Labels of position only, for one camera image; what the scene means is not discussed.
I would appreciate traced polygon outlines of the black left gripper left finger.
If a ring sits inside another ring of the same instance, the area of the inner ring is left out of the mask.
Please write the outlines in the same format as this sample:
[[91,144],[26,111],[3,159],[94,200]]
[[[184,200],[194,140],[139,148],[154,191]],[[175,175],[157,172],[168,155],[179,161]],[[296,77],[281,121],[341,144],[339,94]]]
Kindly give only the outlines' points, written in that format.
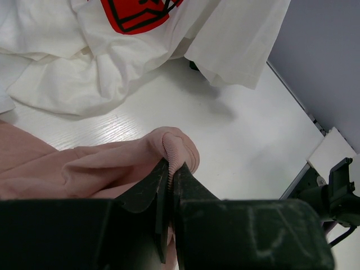
[[114,199],[1,202],[2,269],[160,269],[168,162]]

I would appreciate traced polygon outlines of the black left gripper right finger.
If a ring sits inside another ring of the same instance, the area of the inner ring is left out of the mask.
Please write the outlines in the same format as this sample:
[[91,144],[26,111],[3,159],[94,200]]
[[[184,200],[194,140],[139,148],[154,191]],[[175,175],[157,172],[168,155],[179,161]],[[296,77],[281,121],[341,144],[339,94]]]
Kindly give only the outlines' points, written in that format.
[[220,200],[182,166],[173,180],[180,269],[334,269],[316,212],[300,200]]

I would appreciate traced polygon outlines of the pink t shirt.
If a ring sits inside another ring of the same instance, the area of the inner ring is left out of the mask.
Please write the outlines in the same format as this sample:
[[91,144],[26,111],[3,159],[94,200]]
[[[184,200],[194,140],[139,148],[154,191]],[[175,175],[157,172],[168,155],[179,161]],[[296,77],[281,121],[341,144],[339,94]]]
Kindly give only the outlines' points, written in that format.
[[169,175],[198,169],[199,152],[180,129],[160,127],[132,141],[57,150],[1,122],[1,199],[113,199],[143,180],[161,160]]

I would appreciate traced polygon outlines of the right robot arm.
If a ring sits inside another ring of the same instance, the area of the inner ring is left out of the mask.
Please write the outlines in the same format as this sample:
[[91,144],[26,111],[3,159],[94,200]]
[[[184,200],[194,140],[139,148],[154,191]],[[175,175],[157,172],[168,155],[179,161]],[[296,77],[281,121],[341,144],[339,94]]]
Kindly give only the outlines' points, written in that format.
[[359,227],[352,158],[327,184],[314,169],[281,200],[221,200],[182,166],[174,175],[180,269],[334,269],[331,249]]

